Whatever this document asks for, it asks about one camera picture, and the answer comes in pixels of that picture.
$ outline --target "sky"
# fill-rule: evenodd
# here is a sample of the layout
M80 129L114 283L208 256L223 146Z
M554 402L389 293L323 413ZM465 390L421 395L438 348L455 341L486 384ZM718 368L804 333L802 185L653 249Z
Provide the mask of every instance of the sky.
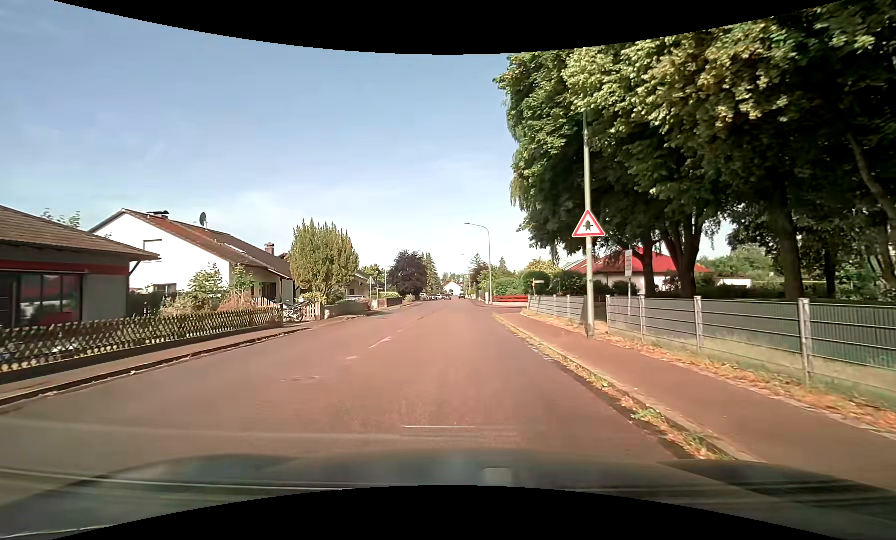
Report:
M44 0L0 0L0 204L168 211L290 249L334 222L362 265L429 252L523 268L516 144L492 81L505 55L382 55L161 26ZM728 251L725 229L714 249Z

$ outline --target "road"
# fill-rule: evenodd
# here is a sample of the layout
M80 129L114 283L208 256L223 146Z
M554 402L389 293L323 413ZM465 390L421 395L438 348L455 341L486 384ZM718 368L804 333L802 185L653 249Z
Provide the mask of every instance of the road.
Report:
M94 476L224 453L669 447L474 300L437 300L0 410L0 467ZM43 488L0 484L0 504Z

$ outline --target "white lane marking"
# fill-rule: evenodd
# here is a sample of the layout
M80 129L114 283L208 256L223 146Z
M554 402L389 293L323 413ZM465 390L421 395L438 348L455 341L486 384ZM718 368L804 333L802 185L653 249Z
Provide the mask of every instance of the white lane marking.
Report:
M420 428L422 430L476 430L478 425L402 425L402 428Z
M386 341L391 341L391 340L392 340L392 337L391 337L391 336L388 336L388 337L382 339L381 341L379 341L378 343L375 343L375 344L372 345L371 347L368 347L368 349L374 349L375 347L378 347L378 346L381 345L382 343L385 343Z

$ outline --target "traffic sign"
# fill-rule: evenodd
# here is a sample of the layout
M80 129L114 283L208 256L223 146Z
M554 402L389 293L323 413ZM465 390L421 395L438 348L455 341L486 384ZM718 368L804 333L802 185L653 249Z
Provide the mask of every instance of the traffic sign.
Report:
M595 219L595 214L591 213L591 210L585 210L581 215L581 221L578 221L577 227L574 228L572 238L584 239L586 237L603 237L604 235L605 230Z

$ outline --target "road sign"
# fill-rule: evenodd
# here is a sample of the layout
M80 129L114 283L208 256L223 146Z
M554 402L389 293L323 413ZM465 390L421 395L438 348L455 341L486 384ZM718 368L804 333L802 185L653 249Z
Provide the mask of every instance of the road sign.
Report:
M575 239L603 237L604 235L605 230L598 224L598 220L595 219L595 214L591 213L591 210L584 211L584 214L581 215L581 221L577 222L577 227L574 228L574 233L572 233L572 237Z

